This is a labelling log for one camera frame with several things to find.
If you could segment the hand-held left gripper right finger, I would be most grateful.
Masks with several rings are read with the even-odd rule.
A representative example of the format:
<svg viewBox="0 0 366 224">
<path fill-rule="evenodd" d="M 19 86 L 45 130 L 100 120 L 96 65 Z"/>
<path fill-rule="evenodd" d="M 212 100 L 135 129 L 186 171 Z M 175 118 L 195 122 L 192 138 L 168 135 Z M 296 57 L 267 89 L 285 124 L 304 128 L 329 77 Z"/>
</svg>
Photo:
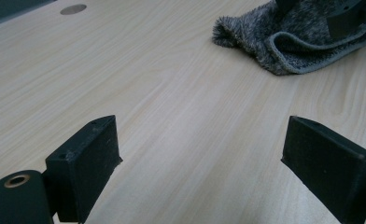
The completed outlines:
<svg viewBox="0 0 366 224">
<path fill-rule="evenodd" d="M 364 224 L 365 148 L 318 122 L 292 116 L 281 161 L 341 224 Z"/>
</svg>

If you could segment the grey fluffy cloth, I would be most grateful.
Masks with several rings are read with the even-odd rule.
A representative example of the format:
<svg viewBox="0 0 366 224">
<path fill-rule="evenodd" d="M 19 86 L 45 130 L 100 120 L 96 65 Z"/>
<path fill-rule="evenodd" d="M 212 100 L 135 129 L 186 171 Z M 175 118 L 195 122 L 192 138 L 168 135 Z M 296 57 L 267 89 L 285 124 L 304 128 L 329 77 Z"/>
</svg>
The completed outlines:
<svg viewBox="0 0 366 224">
<path fill-rule="evenodd" d="M 335 0 L 301 0 L 285 12 L 271 0 L 240 17 L 218 18 L 212 41 L 243 49 L 276 76 L 314 72 L 366 46 L 366 23 L 331 37 L 327 16 L 334 9 Z"/>
</svg>

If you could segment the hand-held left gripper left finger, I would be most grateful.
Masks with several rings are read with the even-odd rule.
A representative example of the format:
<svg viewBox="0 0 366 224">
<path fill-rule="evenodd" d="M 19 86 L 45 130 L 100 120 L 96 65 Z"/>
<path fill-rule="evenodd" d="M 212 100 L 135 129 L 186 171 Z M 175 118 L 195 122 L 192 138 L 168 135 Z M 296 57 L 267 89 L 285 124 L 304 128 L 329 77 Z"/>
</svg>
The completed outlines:
<svg viewBox="0 0 366 224">
<path fill-rule="evenodd" d="M 46 158 L 51 211 L 61 222 L 84 223 L 121 162 L 116 117 L 87 123 Z"/>
</svg>

